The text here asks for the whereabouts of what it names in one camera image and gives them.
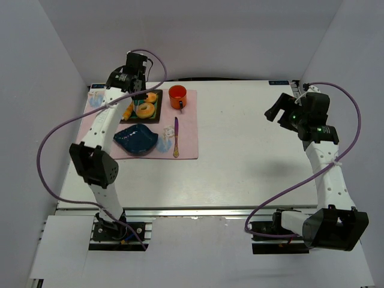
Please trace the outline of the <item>oblong orange bread roll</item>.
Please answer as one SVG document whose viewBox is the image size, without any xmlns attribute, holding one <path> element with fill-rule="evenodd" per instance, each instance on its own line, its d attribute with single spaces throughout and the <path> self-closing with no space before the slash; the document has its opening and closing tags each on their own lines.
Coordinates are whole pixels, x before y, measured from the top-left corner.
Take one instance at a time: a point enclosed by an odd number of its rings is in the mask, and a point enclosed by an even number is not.
<svg viewBox="0 0 384 288">
<path fill-rule="evenodd" d="M 122 120 L 123 121 L 127 121 L 129 120 L 132 112 L 133 112 L 133 109 L 134 109 L 134 103 L 131 102 L 130 105 L 127 107 L 127 109 L 125 110 L 125 112 L 123 113 L 122 115 Z"/>
</svg>

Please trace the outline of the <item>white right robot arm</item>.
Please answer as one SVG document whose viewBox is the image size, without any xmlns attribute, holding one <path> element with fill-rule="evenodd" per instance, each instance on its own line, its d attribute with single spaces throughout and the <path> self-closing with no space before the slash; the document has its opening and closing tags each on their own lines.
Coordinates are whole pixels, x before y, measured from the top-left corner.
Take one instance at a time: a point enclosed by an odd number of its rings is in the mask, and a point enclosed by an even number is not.
<svg viewBox="0 0 384 288">
<path fill-rule="evenodd" d="M 368 215 L 357 210 L 344 181 L 335 127 L 327 125 L 329 96 L 308 92 L 300 100 L 282 93 L 265 112 L 273 121 L 297 133 L 310 161 L 317 190 L 317 211 L 307 215 L 292 209 L 279 209 L 274 225 L 299 235 L 308 248 L 351 251 L 368 226 Z"/>
</svg>

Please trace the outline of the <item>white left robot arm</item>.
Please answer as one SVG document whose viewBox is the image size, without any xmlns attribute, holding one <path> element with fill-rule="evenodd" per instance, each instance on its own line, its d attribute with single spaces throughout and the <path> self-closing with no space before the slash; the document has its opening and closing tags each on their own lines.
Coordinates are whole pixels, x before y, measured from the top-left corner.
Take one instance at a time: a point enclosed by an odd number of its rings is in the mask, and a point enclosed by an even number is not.
<svg viewBox="0 0 384 288">
<path fill-rule="evenodd" d="M 106 108 L 96 113 L 90 129 L 79 144 L 70 146 L 70 155 L 77 174 L 92 190 L 96 203 L 101 206 L 98 218 L 106 222 L 120 220 L 123 208 L 119 203 L 114 181 L 119 167 L 110 156 L 113 137 L 130 98 L 116 99 L 145 90 L 145 72 L 148 58 L 139 53 L 127 53 L 126 63 L 111 72 L 106 84 L 102 105 Z"/>
</svg>

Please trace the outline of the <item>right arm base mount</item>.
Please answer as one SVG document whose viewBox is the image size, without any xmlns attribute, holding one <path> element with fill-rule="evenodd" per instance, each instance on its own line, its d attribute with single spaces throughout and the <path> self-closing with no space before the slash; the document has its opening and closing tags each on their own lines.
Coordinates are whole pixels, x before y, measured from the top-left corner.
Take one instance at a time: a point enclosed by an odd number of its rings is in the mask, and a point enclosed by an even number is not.
<svg viewBox="0 0 384 288">
<path fill-rule="evenodd" d="M 274 230 L 272 221 L 252 221 L 248 228 L 252 232 L 275 235 L 275 237 L 253 235 L 251 247 L 254 255 L 294 255 L 308 254 L 310 252 L 301 237 L 282 237 L 282 235 L 292 232 L 284 229 Z"/>
</svg>

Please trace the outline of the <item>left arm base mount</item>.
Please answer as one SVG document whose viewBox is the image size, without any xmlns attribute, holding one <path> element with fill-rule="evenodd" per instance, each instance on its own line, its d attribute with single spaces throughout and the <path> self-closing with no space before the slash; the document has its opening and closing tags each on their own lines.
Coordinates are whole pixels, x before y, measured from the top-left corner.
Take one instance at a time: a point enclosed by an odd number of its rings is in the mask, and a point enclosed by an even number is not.
<svg viewBox="0 0 384 288">
<path fill-rule="evenodd" d="M 145 248 L 147 248 L 151 238 L 152 224 L 134 221 L 128 222 L 128 225 L 131 226 L 143 242 Z M 113 230 L 103 226 L 99 221 L 94 220 L 88 250 L 144 251 L 145 249 L 130 229 L 123 226 L 120 230 Z"/>
</svg>

